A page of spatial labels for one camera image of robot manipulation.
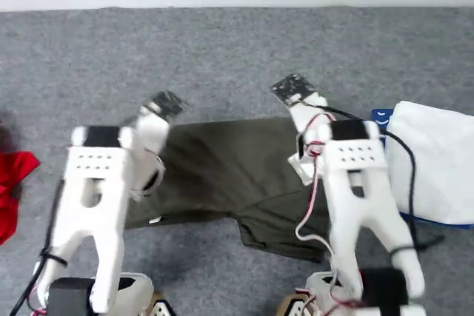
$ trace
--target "white towel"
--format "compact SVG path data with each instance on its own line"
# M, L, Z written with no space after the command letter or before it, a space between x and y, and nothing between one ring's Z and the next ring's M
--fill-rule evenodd
M414 215L446 224L474 223L474 117L409 101L395 106L387 128L416 159ZM393 195L408 212L411 164L408 154L387 138Z

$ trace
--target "white robotic arm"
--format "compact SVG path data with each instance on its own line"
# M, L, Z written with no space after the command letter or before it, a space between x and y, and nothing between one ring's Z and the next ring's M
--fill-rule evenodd
M141 107L134 128L74 130L49 253L68 262L83 239L92 236L99 266L93 280L60 280L65 266L57 258L48 259L36 283L48 316L72 315L67 307L75 302L68 299L71 295L88 299L74 311L82 312L75 314L81 316L136 316L149 306L151 280L145 275L121 274L124 222L128 199L142 199L161 182L164 165L158 154L170 119L181 110L178 97L160 92Z
M330 285L327 273L315 273L308 278L307 289L315 295L319 309L325 312L337 304L333 293L343 295L342 299L361 300L367 292L355 254L362 227L371 229L389 252L412 246L413 240L391 193L387 161L376 123L332 122L330 116L322 115L327 107L326 99L299 75L285 78L272 89L289 109L298 130L297 152L288 161L304 185L311 184L315 175L314 157L308 154L308 144L313 142L318 146L316 171L324 183L332 223L331 264L341 283L340 286ZM404 248L394 254L392 262L397 270L403 272L407 296L421 297L424 277L416 251ZM340 308L333 313L380 314L377 307ZM400 315L423 316L424 310L418 305L403 304L400 305Z

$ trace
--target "gray carpet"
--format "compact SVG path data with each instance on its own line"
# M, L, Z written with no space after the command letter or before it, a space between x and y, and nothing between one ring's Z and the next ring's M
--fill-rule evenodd
M116 123L164 89L190 102L181 122L286 115L268 88L296 71L358 115L401 99L474 115L474 10L1 13L1 118L42 165L24 183L18 232L0 246L0 314L33 270L74 126ZM428 314L471 315L473 233L420 227L422 239L447 238L421 256ZM137 229L125 244L124 270L150 275L178 316L271 316L327 268L242 246L232 220ZM387 255L364 233L358 260L379 265ZM86 243L70 274L92 276L96 262Z

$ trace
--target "dark green cloth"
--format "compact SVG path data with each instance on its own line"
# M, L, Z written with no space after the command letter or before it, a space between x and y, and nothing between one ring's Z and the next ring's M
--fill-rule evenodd
M322 245L295 237L310 193L287 162L295 150L290 118L174 126L161 154L164 180L140 204L130 202L127 228L151 226L149 220L158 216L153 226L230 217L237 220L245 246L320 261ZM302 234L327 237L322 190Z

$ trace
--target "red cloth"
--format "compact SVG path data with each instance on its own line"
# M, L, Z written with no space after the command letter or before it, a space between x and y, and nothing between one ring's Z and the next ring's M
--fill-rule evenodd
M13 235L18 221L19 203L10 194L37 166L31 152L0 153L0 245Z

